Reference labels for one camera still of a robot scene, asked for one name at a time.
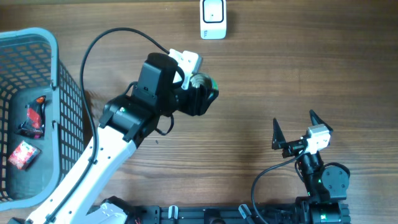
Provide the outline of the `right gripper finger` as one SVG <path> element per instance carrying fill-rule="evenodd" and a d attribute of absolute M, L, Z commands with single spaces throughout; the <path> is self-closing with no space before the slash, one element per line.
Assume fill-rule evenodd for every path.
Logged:
<path fill-rule="evenodd" d="M 276 118 L 273 119 L 272 149 L 278 150 L 285 147 L 286 141 Z"/>
<path fill-rule="evenodd" d="M 316 112 L 314 112 L 314 110 L 310 110 L 309 111 L 310 114 L 310 119 L 312 122 L 312 125 L 319 125 L 319 124 L 323 124 L 326 126 L 326 128 L 329 130 L 330 133 L 333 132 L 333 128 L 331 126 L 329 126 L 326 122 L 324 122 L 317 114 Z"/>

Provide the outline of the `round tin can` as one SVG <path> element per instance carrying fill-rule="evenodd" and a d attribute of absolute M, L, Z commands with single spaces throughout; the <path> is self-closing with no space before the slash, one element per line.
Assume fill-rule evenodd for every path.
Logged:
<path fill-rule="evenodd" d="M 203 86 L 208 89 L 218 90 L 217 82 L 206 73 L 197 73 L 193 75 L 190 79 L 190 83 L 194 88 Z"/>

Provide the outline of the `black red snack packet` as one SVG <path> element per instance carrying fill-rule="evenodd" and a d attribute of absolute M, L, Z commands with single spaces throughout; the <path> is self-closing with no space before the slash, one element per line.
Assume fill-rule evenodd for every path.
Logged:
<path fill-rule="evenodd" d="M 32 139 L 40 139 L 45 134 L 45 102 L 46 96 L 42 95 L 26 104 L 27 118 L 16 130 L 15 134 Z"/>

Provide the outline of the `red white small carton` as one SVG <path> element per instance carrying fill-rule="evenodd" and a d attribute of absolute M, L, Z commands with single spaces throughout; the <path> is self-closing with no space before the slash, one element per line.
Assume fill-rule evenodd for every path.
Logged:
<path fill-rule="evenodd" d="M 40 149 L 22 141 L 8 157 L 7 161 L 19 170 L 25 170 L 40 153 Z"/>

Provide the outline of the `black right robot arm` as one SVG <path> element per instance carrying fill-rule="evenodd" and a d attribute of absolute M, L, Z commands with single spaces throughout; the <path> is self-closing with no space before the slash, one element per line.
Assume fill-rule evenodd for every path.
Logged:
<path fill-rule="evenodd" d="M 337 162 L 324 163 L 320 151 L 330 145 L 333 129 L 314 110 L 309 111 L 312 125 L 296 141 L 286 141 L 276 119 L 273 120 L 272 148 L 282 157 L 295 158 L 295 169 L 307 191 L 294 203 L 295 223 L 350 223 L 347 198 L 349 169 Z"/>

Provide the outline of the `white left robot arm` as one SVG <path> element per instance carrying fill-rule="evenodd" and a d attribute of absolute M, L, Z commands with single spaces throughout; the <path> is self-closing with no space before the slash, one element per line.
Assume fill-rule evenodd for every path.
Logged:
<path fill-rule="evenodd" d="M 137 83 L 110 100 L 84 153 L 52 194 L 27 218 L 9 223 L 126 223 L 135 213 L 109 199 L 91 206 L 113 174 L 143 140 L 158 131 L 161 116 L 175 111 L 190 116 L 205 114 L 218 96 L 216 82 L 199 72 L 201 56 L 171 49 L 151 53 Z"/>

